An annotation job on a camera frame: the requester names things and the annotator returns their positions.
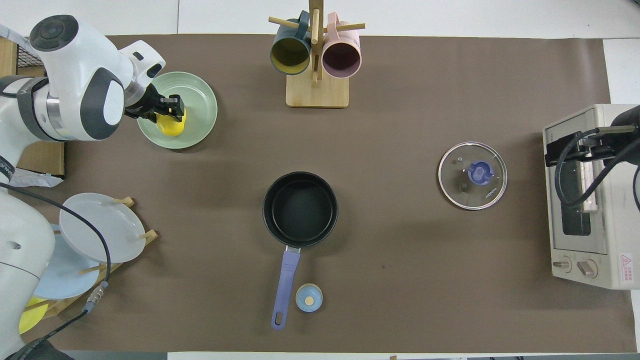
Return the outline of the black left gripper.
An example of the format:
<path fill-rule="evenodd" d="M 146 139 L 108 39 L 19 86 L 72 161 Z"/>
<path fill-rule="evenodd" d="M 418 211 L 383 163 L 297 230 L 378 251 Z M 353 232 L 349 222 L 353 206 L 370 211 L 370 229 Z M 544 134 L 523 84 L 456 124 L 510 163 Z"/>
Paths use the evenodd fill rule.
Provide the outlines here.
<path fill-rule="evenodd" d="M 182 123 L 186 116 L 184 107 L 185 103 L 180 95 L 170 95 L 167 98 L 159 93 L 149 93 L 142 98 L 141 117 L 151 120 L 155 118 L 151 113 L 156 113 Z"/>

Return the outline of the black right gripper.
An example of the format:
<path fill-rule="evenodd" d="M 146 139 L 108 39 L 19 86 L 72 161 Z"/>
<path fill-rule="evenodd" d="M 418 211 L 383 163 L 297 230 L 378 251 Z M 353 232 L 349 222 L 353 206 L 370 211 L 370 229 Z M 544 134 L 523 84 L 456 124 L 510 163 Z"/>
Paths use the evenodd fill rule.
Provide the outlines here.
<path fill-rule="evenodd" d="M 588 161 L 608 156 L 608 146 L 599 137 L 600 128 L 569 133 L 545 144 L 545 166 L 554 167 L 566 161 Z"/>

